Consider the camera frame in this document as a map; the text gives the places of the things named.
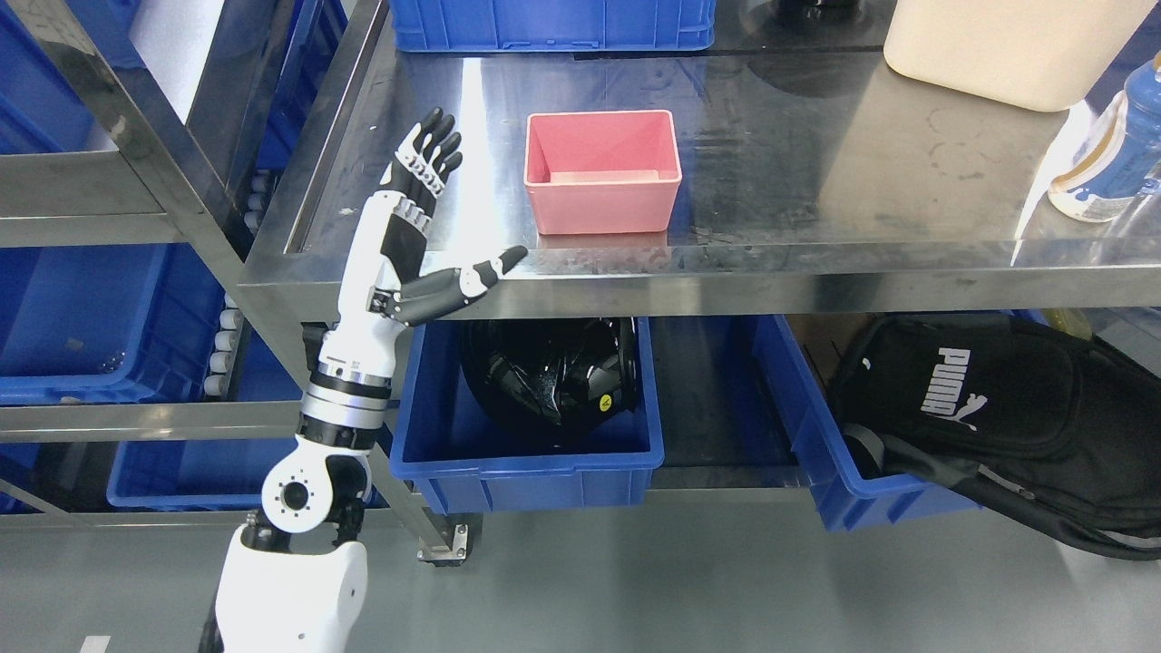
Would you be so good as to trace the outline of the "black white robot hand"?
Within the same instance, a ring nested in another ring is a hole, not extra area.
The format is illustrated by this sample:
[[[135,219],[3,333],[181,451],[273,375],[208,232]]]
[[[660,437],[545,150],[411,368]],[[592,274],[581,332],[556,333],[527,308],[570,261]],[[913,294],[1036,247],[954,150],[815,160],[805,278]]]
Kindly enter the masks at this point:
[[[507,247],[481,263],[421,273],[438,201],[462,164],[461,141],[455,117],[435,107],[395,148],[360,211],[323,360],[369,371],[372,356],[384,356],[404,326],[478,302],[527,257],[527,247]]]

